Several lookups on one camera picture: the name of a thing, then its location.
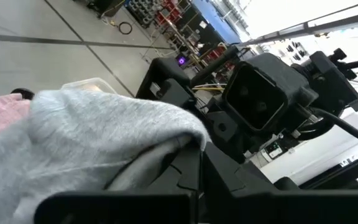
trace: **gray cloth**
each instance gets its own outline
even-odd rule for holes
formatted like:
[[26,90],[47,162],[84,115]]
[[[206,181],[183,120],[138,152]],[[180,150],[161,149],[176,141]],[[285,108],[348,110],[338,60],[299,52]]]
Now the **gray cloth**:
[[201,121],[173,105],[42,91],[28,117],[0,134],[0,223],[32,223],[37,205],[57,192],[145,187],[163,156],[190,138],[200,149],[209,141]]

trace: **white plastic container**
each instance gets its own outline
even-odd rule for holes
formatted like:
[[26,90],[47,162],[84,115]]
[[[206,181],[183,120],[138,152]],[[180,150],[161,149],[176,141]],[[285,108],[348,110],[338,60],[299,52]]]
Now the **white plastic container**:
[[90,78],[87,80],[66,83],[62,86],[62,90],[69,90],[69,89],[103,91],[106,93],[117,94],[117,92],[106,81],[104,81],[101,78]]

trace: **blue wall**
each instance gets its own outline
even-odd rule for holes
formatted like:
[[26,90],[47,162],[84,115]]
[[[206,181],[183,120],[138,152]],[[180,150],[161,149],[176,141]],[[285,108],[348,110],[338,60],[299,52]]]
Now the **blue wall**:
[[214,27],[222,39],[229,44],[240,42],[240,38],[226,21],[221,20],[218,12],[211,3],[206,2],[206,0],[192,0],[191,2],[197,7],[203,17]]

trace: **gray floor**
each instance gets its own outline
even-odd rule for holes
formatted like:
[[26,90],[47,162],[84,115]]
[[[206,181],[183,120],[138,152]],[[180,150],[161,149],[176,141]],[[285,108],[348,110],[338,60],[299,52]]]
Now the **gray floor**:
[[[85,41],[133,45],[151,43],[148,35],[151,31],[143,30],[137,24],[133,25],[131,34],[122,35],[116,28],[98,20],[95,13],[85,8],[83,3],[71,0],[49,0],[49,3]],[[121,9],[114,20],[134,21],[125,9]],[[79,40],[44,0],[0,0],[0,34]],[[155,45],[168,47],[162,38]],[[18,87],[35,92],[59,89],[64,83],[93,77],[106,80],[119,94],[136,94],[149,67],[142,58],[147,49],[91,49],[113,74],[86,46],[0,42],[0,95]],[[154,57],[157,57],[155,51],[149,50],[146,58],[150,60]]]

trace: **purple light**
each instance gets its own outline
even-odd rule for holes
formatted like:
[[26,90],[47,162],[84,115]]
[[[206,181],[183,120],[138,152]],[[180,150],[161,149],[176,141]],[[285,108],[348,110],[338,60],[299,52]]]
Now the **purple light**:
[[178,60],[179,65],[183,65],[186,62],[186,59],[184,57],[179,58]]

